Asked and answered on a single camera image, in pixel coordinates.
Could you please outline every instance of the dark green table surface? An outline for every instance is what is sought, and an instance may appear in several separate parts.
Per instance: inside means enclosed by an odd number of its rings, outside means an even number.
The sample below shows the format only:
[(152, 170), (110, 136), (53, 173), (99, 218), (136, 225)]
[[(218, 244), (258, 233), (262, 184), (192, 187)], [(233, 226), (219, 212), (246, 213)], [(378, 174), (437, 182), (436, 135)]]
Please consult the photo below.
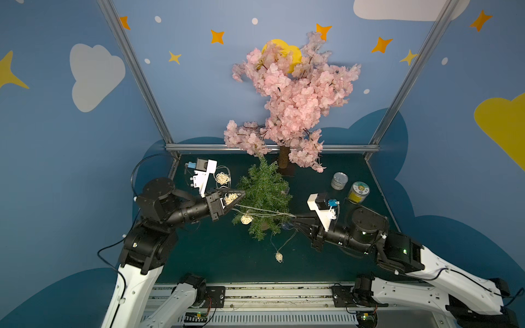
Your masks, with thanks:
[[(217, 165), (229, 167), (232, 174), (232, 187), (240, 177), (247, 175), (248, 168), (258, 163), (258, 159), (247, 154), (183, 155), (175, 177), (179, 189), (197, 194), (190, 188), (190, 174), (184, 175), (184, 163), (195, 162), (197, 157), (216, 160)], [(268, 155), (274, 160), (275, 155)], [(363, 205), (379, 214), (389, 216), (383, 198), (361, 154), (326, 154), (322, 164), (327, 168), (317, 173), (311, 168), (295, 170), (293, 177), (285, 177), (290, 184), (292, 213), (309, 212), (306, 203), (308, 196), (327, 192), (330, 198), (343, 201), (355, 181), (363, 181), (370, 186), (370, 195)], [(342, 191), (330, 187), (335, 172), (344, 172), (349, 182)], [(215, 187), (213, 177), (208, 180), (208, 188)], [(345, 208), (341, 208), (341, 217)], [(301, 233), (282, 249), (283, 263), (275, 260), (275, 248), (268, 234), (263, 241), (257, 241), (248, 234), (248, 226), (234, 226), (234, 213), (221, 217), (217, 222), (204, 219), (198, 230), (195, 225), (186, 225), (187, 231), (179, 232), (179, 241), (164, 266), (157, 282), (177, 282), (185, 273), (191, 272), (205, 277), (208, 282), (292, 282), (292, 281), (353, 281), (357, 274), (373, 272), (377, 277), (402, 280), (393, 274), (379, 269), (373, 256), (355, 259), (344, 254), (337, 246), (325, 243), (323, 252), (310, 247), (310, 240)], [(395, 225), (390, 219), (390, 229)], [(272, 238), (277, 248), (292, 235), (293, 231), (283, 230)]]

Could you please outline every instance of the yellow star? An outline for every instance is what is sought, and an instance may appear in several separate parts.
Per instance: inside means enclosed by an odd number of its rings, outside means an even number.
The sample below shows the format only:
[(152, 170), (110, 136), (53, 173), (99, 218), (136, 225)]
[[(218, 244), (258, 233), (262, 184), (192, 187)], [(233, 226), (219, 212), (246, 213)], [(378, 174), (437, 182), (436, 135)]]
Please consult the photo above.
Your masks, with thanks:
[(16, 77), (11, 72), (11, 61), (13, 60), (13, 52), (8, 52), (5, 57), (0, 60), (0, 88), (8, 83), (16, 84), (17, 86), (20, 86), (22, 88), (29, 89), (25, 83), (20, 81), (18, 77)]
[(120, 22), (122, 23), (122, 27), (123, 28), (131, 29), (130, 26), (128, 25), (128, 17), (127, 16), (120, 17)]
[(393, 39), (383, 40), (381, 37), (379, 37), (379, 39), (377, 39), (377, 45), (375, 46), (374, 49), (372, 49), (372, 52), (380, 51), (382, 53), (385, 53), (386, 46), (388, 46), (390, 41), (392, 40)]
[(223, 42), (223, 35), (224, 35), (224, 32), (216, 32), (214, 30), (211, 30), (212, 31), (212, 43), (220, 43), (220, 44), (224, 44)]
[(412, 59), (416, 58), (417, 55), (418, 54), (413, 54), (412, 50), (408, 50), (408, 55), (406, 55), (406, 57), (401, 59), (399, 62), (406, 61), (410, 66), (410, 64), (412, 63)]
[(177, 55), (176, 56), (176, 55), (172, 54), (171, 51), (170, 51), (170, 55), (171, 55), (171, 58), (168, 61), (176, 61), (177, 64), (179, 64), (179, 65), (181, 64), (181, 63), (179, 63), (179, 57), (182, 56), (182, 55)]
[(322, 27), (321, 25), (317, 24), (317, 30), (316, 32), (321, 32), (321, 39), (323, 40), (327, 40), (327, 33), (328, 31), (331, 29), (332, 27), (331, 26), (327, 26), (327, 27)]
[(478, 30), (478, 32), (479, 32), (479, 31), (481, 31), (481, 28), (483, 27), (483, 24), (485, 24), (485, 22), (488, 21), (491, 18), (492, 18), (492, 16), (485, 15), (485, 12), (482, 10), (481, 14), (479, 14), (479, 16), (478, 16), (478, 19), (475, 20), (474, 23), (472, 23), (472, 25), (470, 27), (475, 27)]

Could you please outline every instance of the tree trunk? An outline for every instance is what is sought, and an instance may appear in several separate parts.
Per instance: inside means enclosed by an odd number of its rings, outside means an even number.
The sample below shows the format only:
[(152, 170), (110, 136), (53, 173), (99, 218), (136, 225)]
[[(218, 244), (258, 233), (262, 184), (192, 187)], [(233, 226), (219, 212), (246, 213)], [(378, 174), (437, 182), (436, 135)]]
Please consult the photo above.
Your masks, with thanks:
[(288, 163), (290, 162), (290, 159), (288, 158), (288, 154), (290, 154), (290, 147), (281, 146), (279, 148), (279, 168), (287, 168)]

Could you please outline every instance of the artificial tree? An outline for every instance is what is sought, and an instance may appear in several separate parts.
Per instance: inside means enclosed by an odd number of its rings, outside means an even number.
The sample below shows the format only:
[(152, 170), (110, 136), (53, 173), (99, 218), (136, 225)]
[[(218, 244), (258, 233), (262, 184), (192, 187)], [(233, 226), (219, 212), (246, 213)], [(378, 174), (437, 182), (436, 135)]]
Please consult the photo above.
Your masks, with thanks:
[(268, 165), (263, 156), (259, 159), (259, 166), (254, 164), (248, 169), (248, 176), (240, 178), (237, 189), (244, 190), (246, 196), (239, 204), (267, 211), (238, 207), (239, 213), (233, 219), (233, 224), (241, 222), (250, 224), (248, 229), (250, 235), (263, 240), (266, 235), (264, 226), (267, 226), (273, 234), (278, 234), (281, 230), (280, 225), (289, 220), (289, 216), (275, 212), (289, 213), (288, 203), (292, 196), (288, 194), (288, 182), (277, 172), (277, 163)]
[(286, 168), (289, 160), (323, 172), (325, 167), (319, 162), (321, 130), (310, 129), (319, 123), (321, 115), (329, 114), (331, 107), (348, 103), (344, 97), (352, 92), (352, 81), (358, 79), (361, 65), (350, 69), (328, 65), (331, 52), (319, 53), (325, 42), (321, 33), (310, 32), (308, 36), (308, 44), (300, 50), (300, 61), (294, 62), (293, 51), (269, 41), (263, 51), (255, 48), (246, 56), (247, 62), (233, 66), (235, 80), (242, 82), (241, 76), (246, 75), (257, 92), (270, 96), (265, 105), (270, 117), (265, 125), (245, 122), (238, 127), (230, 121), (224, 131), (228, 147), (262, 156), (270, 151), (264, 139), (270, 139), (280, 146), (280, 168)]

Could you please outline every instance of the metal base plate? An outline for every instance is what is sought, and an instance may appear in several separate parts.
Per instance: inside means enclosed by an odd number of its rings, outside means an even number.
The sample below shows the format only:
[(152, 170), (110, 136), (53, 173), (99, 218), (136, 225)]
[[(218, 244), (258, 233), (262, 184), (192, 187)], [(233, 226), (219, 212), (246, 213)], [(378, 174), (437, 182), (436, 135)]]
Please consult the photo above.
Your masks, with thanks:
[[(353, 286), (332, 286), (333, 305), (336, 308), (359, 308), (353, 298), (351, 289)], [(387, 307), (388, 304), (378, 304), (378, 308)]]
[(201, 309), (207, 309), (209, 306), (209, 298), (212, 298), (212, 309), (224, 307), (224, 293), (226, 288), (224, 286), (206, 286), (206, 300), (201, 306)]

